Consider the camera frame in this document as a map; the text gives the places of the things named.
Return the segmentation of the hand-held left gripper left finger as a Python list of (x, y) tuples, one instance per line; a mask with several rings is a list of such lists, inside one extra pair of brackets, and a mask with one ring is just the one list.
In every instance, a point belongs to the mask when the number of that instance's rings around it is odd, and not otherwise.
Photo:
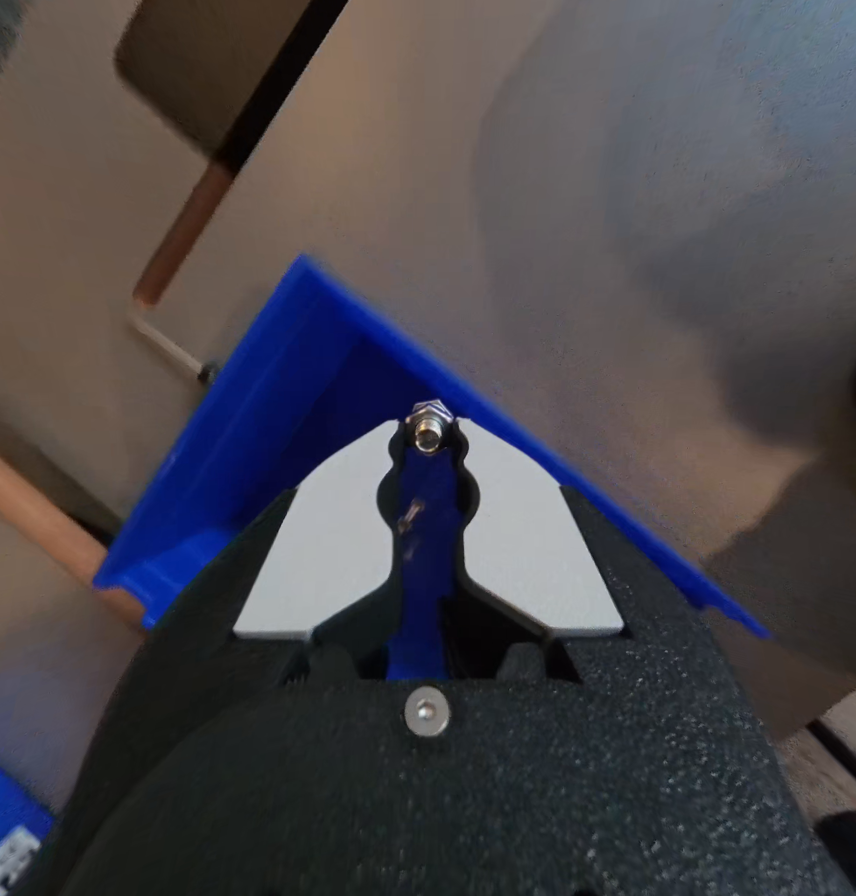
[(405, 456), (400, 420), (316, 467), (288, 511), (238, 616), (246, 640), (387, 642), (402, 619), (396, 529)]

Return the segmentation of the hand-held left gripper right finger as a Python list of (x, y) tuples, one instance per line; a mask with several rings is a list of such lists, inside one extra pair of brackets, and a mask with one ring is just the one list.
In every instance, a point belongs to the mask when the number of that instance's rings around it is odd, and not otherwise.
[(457, 424), (467, 443), (464, 469), (478, 489), (463, 536), (469, 580), (541, 633), (622, 633), (622, 615), (556, 479), (473, 420)]

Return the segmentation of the blue plastic bin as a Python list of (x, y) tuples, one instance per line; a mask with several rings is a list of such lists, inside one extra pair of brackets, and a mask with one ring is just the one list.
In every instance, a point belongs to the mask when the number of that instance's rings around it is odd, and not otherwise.
[[(177, 438), (109, 550), (96, 581), (139, 598), (144, 645), (133, 661), (181, 667), (204, 624), (169, 630), (176, 600), (230, 549), (242, 561), (239, 584), (253, 581), (285, 509), (283, 495), (317, 462), (355, 436), (398, 419), (415, 400), (437, 392), (503, 441), (523, 450), (566, 487), (591, 548), (619, 593), (626, 574), (641, 595), (632, 612), (665, 606), (679, 591), (692, 610), (672, 611), (691, 637), (709, 633), (701, 611), (713, 610), (767, 639), (770, 632), (474, 387), (454, 375), (382, 315), (367, 308), (309, 258), (300, 256), (233, 351)], [(230, 548), (242, 539), (242, 553)]]

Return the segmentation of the silver hex bolt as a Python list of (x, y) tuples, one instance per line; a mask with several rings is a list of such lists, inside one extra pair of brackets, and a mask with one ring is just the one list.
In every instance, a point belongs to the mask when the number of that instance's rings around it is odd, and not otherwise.
[(437, 454), (447, 447), (455, 421), (439, 398), (416, 402), (404, 421), (407, 446), (425, 456)]

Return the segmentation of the small blue labelled box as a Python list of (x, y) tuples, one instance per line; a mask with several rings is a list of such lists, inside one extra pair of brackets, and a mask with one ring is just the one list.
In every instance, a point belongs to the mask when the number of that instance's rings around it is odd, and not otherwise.
[(53, 815), (0, 769), (0, 895), (8, 895), (33, 863)]

